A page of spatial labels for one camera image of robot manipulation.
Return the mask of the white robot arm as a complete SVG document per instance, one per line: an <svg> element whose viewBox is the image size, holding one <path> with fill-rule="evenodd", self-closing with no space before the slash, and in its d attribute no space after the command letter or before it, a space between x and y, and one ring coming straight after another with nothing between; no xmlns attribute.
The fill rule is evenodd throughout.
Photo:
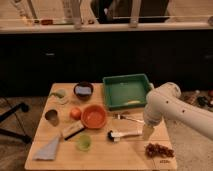
<svg viewBox="0 0 213 171"><path fill-rule="evenodd" d="M152 89L146 96L143 119L149 126L157 126L162 117L171 117L213 140L213 112L180 100L181 90L172 82Z"/></svg>

